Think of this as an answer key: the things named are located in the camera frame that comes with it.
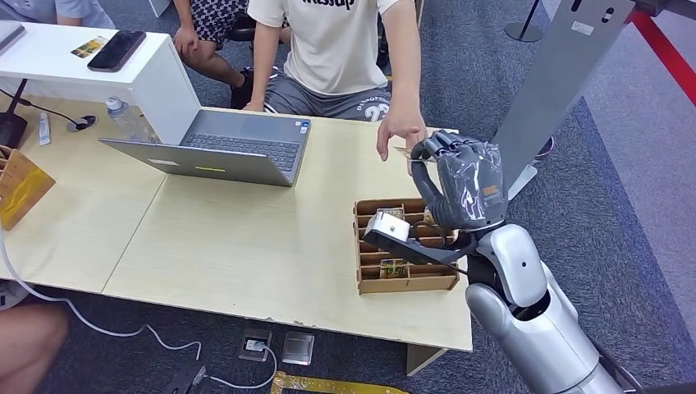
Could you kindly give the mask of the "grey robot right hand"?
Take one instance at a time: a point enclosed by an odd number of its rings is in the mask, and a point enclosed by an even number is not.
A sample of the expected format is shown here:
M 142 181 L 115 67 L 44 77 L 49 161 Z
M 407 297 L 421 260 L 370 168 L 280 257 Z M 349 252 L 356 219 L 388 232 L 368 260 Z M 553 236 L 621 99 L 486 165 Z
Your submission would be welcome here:
M 436 224 L 482 231 L 505 221 L 508 205 L 496 144 L 434 131 L 408 153 L 414 184 Z

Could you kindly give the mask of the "person's left hand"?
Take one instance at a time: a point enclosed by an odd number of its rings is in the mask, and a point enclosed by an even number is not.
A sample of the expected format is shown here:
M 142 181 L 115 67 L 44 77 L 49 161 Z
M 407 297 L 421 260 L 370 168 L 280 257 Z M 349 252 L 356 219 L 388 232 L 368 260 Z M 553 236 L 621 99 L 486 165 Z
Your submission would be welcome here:
M 418 103 L 390 103 L 390 109 L 377 130 L 376 150 L 382 162 L 389 157 L 388 145 L 393 137 L 404 140 L 405 147 L 411 151 L 427 136 L 427 129 Z

